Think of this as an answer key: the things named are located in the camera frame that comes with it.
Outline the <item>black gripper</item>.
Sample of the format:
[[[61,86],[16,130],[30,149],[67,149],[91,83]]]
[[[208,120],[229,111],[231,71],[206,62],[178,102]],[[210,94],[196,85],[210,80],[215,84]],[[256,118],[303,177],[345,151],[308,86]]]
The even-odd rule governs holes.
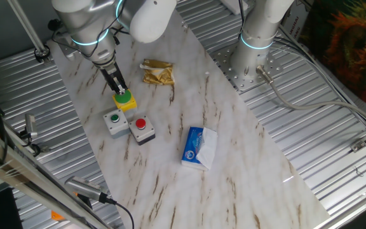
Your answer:
[[[110,63],[106,66],[100,66],[100,70],[110,86],[111,90],[118,95],[123,95],[128,90],[128,87],[122,76],[119,76],[120,71],[117,63]]]

